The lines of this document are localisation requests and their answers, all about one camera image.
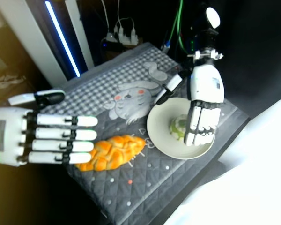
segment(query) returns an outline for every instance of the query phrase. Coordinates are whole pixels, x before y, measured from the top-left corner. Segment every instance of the robotic hand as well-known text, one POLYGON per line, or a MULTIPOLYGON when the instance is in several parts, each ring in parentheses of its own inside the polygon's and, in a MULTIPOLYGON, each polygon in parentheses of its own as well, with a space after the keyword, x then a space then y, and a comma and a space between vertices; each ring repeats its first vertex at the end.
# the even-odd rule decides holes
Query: robotic hand
POLYGON ((223 57, 214 47, 218 34, 214 29, 219 25, 217 12, 211 7, 206 8, 199 22, 192 27, 196 32, 196 51, 187 57, 193 58, 193 68, 175 75, 155 100, 156 104, 162 104, 187 80, 187 95, 191 100, 184 136, 187 146, 211 143, 219 122, 220 105, 224 102, 223 82, 214 66, 214 62, 223 57))
MULTIPOLYGON (((36 103, 40 109, 64 98, 63 91, 48 90, 18 95, 8 101, 11 106, 36 103)), ((88 162, 89 152, 94 147, 90 141, 96 139, 96 132, 86 127, 97 123, 97 118, 91 116, 48 115, 25 108, 0 108, 0 163, 20 166, 88 162)))

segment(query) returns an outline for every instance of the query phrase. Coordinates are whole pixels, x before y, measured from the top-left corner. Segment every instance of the braided bread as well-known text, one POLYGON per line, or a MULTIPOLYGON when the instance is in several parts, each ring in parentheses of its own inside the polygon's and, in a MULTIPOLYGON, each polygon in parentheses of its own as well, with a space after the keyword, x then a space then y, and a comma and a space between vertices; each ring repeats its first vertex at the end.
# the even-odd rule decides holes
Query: braided bread
POLYGON ((114 136, 107 141, 95 143, 88 163, 76 164, 81 171, 114 170, 129 162, 145 147, 145 140, 129 135, 114 136))

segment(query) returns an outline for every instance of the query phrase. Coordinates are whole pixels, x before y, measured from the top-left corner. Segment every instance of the white plate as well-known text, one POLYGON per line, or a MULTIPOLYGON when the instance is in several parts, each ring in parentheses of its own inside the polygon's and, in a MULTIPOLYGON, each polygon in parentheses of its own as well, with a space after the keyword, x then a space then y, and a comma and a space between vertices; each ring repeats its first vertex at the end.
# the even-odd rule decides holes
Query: white plate
POLYGON ((153 144, 164 154, 178 159, 193 159, 204 155, 214 143, 186 146, 170 134, 170 123, 181 114, 188 114, 190 101, 172 97, 161 105, 155 105, 147 120, 147 130, 153 144))

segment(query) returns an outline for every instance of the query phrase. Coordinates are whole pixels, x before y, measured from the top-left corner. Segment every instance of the green food item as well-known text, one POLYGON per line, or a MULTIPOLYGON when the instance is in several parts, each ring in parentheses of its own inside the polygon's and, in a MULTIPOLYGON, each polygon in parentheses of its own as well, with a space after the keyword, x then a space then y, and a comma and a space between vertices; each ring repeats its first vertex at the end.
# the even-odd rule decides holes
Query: green food item
POLYGON ((179 141, 184 139, 184 134, 186 131, 186 121, 187 115, 180 115, 170 124, 170 133, 175 137, 175 139, 179 141))

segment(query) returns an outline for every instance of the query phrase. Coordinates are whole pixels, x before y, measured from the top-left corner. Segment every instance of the white light bar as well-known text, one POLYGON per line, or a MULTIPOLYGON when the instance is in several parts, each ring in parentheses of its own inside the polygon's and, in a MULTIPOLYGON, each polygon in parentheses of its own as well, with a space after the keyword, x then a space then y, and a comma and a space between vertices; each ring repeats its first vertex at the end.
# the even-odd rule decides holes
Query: white light bar
POLYGON ((70 49, 69 49, 69 47, 68 47, 68 45, 67 45, 67 42, 66 42, 66 40, 65 40, 65 37, 64 37, 64 35, 63 35, 63 33, 62 33, 61 29, 60 29, 59 23, 58 23, 58 21, 57 21, 57 18, 56 18, 56 16, 55 16, 55 13, 54 13, 54 11, 53 11, 53 8, 52 8, 52 6, 51 6, 51 3, 48 2, 48 1, 46 1, 45 3, 46 3, 46 6, 47 6, 47 9, 48 9, 48 11, 49 11, 49 14, 50 14, 50 16, 51 16, 51 18, 52 18, 52 21, 53 21, 53 23, 54 23, 54 26, 55 26, 55 28, 56 28, 56 30, 57 30, 57 32, 58 32, 59 38, 60 38, 60 40, 61 40, 61 42, 62 42, 62 44, 63 44, 63 46, 64 46, 64 48, 65 48, 65 50, 66 50, 66 53, 67 53, 67 55, 68 55, 68 57, 69 57, 69 59, 70 59, 70 61, 71 61, 72 66, 73 66, 73 68, 74 68, 74 71, 75 71, 77 77, 80 77, 80 73, 79 73, 78 68, 77 68, 77 66, 76 66, 76 64, 75 64, 75 61, 74 61, 74 59, 73 59, 73 57, 72 57, 72 54, 71 54, 71 52, 70 52, 70 49))

